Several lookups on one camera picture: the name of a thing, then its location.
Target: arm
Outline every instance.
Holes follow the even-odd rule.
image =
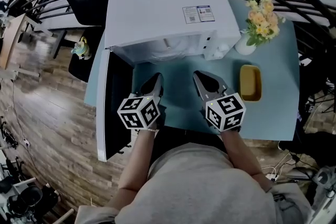
[[[108,207],[121,210],[126,205],[129,205],[133,202],[141,187],[146,183],[154,136],[155,133],[148,130],[141,130],[139,132],[129,162],[121,174],[118,191],[107,203]]]
[[[247,172],[264,191],[268,191],[272,187],[272,182],[264,176],[257,158],[245,145],[239,133],[228,130],[221,132],[220,135],[233,166]]]

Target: small figurine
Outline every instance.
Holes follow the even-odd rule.
[[[71,50],[71,53],[77,54],[80,60],[91,58],[90,47],[85,37],[82,37],[79,42],[75,43],[75,47]]]

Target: table leg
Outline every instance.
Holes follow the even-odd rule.
[[[41,30],[42,32],[46,33],[48,36],[52,37],[53,34],[52,32],[50,32],[49,30],[47,29],[44,29],[41,24],[33,21],[32,19],[30,19],[28,16],[25,17],[26,21],[29,22],[32,26],[34,26],[35,28]]]
[[[68,217],[70,217],[73,212],[75,212],[72,208],[67,211],[63,216],[61,216],[59,219],[57,219],[53,224],[61,224],[64,220],[66,220]]]
[[[22,73],[22,74],[30,75],[30,76],[33,76],[33,77],[36,77],[36,78],[39,78],[39,76],[40,76],[39,73],[28,71],[28,70],[22,69],[22,68],[17,68],[17,69],[15,69],[15,71],[17,71],[19,73]]]
[[[17,74],[13,70],[4,70],[0,69],[0,78],[1,79],[13,79],[15,80]]]

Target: floor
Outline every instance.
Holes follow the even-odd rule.
[[[26,173],[35,176],[40,184],[49,183],[60,193],[61,202],[55,211],[63,214],[69,208],[77,210],[79,205],[104,205],[116,192],[131,149],[125,148],[123,155],[117,154],[107,163],[97,160],[96,110],[83,103],[86,83],[67,70],[70,49],[61,48],[57,58],[51,59],[55,40],[42,36],[30,44],[16,46],[13,62],[40,72],[40,78],[20,74],[14,85],[10,80],[2,80],[0,109],[19,142],[22,144],[24,137],[30,142],[29,151],[20,145],[17,150],[5,150],[5,154],[10,158],[19,156],[25,162]],[[321,109],[322,106],[313,113],[307,131],[322,128],[334,132],[336,117],[333,113],[321,115]],[[276,165],[287,154],[278,149],[276,141],[245,142],[262,167]],[[307,156],[302,159],[314,164]],[[286,165],[282,172],[291,168]]]

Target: light blue table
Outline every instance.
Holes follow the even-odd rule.
[[[240,29],[246,28],[248,8],[243,0],[229,0]],[[165,125],[211,133],[201,113],[201,100],[194,83],[195,70],[208,71],[222,77],[238,91],[242,65],[256,65],[261,71],[262,98],[246,102],[246,115],[241,128],[243,138],[292,140],[299,103],[299,60],[293,23],[280,25],[280,35],[269,44],[242,56],[231,49],[221,60],[206,61],[203,56],[185,57],[158,65],[142,63],[135,67],[133,88],[157,72],[164,77],[164,94],[160,104],[167,107]]]

